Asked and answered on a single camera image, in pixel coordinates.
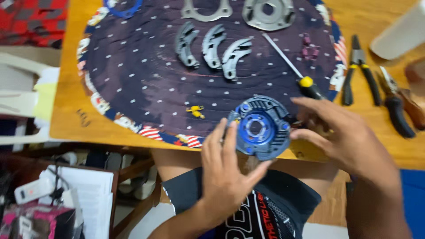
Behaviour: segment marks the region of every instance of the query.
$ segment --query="red checkered fabric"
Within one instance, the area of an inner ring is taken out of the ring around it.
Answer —
[[[0,0],[0,45],[60,48],[68,0]]]

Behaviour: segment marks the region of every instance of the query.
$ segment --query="screwdriver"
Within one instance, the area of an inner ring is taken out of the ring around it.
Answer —
[[[327,97],[320,92],[320,89],[317,85],[314,84],[314,81],[311,77],[303,77],[301,73],[296,69],[296,67],[292,64],[292,62],[285,56],[285,54],[279,49],[276,43],[269,37],[267,33],[263,33],[263,37],[267,39],[267,41],[273,46],[273,48],[280,54],[280,56],[286,61],[286,63],[292,68],[292,70],[297,74],[300,78],[298,82],[301,92],[310,98],[321,100],[327,99]]]

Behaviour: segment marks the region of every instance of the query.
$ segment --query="white plastic container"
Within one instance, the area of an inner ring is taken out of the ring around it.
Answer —
[[[425,0],[376,37],[370,49],[378,56],[392,60],[425,42]]]

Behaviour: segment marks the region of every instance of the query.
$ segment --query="screwdriver shaft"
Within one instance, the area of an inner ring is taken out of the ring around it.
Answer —
[[[303,79],[303,75],[295,68],[292,62],[285,56],[285,54],[279,49],[276,43],[269,37],[267,33],[263,33],[263,37],[273,46],[273,48],[280,54],[280,56],[286,61],[286,63],[292,68],[292,70],[298,75],[300,79]]]

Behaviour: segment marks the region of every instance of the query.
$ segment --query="yellow small part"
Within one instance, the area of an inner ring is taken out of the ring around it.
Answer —
[[[197,118],[205,119],[205,116],[201,114],[199,111],[192,111],[192,114]]]
[[[313,85],[313,79],[310,77],[304,77],[298,82],[298,84],[300,84],[301,87],[310,87]]]
[[[199,105],[197,105],[197,106],[192,106],[192,107],[190,107],[190,108],[186,108],[186,111],[187,112],[194,112],[194,111],[201,111],[201,110],[203,110],[204,109],[204,107],[203,106],[199,106]]]

